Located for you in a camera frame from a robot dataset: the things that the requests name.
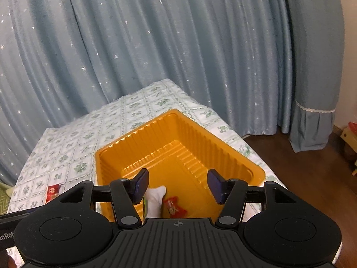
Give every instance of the white wall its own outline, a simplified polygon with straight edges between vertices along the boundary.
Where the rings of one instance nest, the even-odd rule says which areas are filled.
[[[345,54],[334,124],[344,129],[357,122],[357,0],[341,0],[345,19]]]

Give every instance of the candy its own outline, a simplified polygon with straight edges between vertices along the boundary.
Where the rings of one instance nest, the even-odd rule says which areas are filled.
[[[57,196],[59,196],[60,194],[60,187],[61,184],[55,184],[55,185],[51,185],[47,188],[47,195],[46,195],[46,203],[53,200],[54,198],[56,198]]]
[[[164,205],[168,209],[168,212],[170,213],[170,218],[172,218],[172,219],[181,219],[187,213],[187,210],[185,210],[182,207],[179,207],[177,205],[177,200],[178,200],[178,197],[174,196],[174,197],[168,198],[167,200],[164,201]]]

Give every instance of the curtain lace trim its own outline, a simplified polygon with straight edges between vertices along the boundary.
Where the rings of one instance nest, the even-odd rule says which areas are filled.
[[[316,109],[310,109],[310,108],[305,108],[301,104],[299,104],[296,100],[295,103],[299,106],[300,109],[307,111],[307,112],[312,112],[312,113],[334,113],[336,109],[333,110],[316,110]]]

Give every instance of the red bag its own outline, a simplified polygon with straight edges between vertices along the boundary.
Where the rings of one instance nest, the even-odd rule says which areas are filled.
[[[164,204],[165,204],[166,208],[168,209],[168,212],[170,213],[171,219],[184,218],[184,216],[187,213],[187,210],[185,210],[182,207],[179,207],[177,205],[177,200],[178,200],[177,196],[174,196],[172,198],[168,198],[167,200],[164,200]]]
[[[349,122],[349,128],[355,135],[357,135],[357,123]]]
[[[47,188],[46,203],[60,195],[61,184],[51,185]]]

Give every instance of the orange plastic tray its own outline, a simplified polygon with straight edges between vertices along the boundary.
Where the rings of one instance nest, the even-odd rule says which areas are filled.
[[[142,168],[149,170],[149,187],[165,185],[165,198],[178,196],[178,205],[188,218],[219,215],[218,205],[207,185],[207,171],[216,169],[224,178],[239,178],[259,185],[262,168],[245,158],[215,135],[171,110],[127,133],[96,152],[99,185],[118,178],[132,179]],[[101,203],[102,213],[114,221],[111,204]],[[135,206],[142,218],[142,202]],[[162,207],[162,216],[169,213]]]

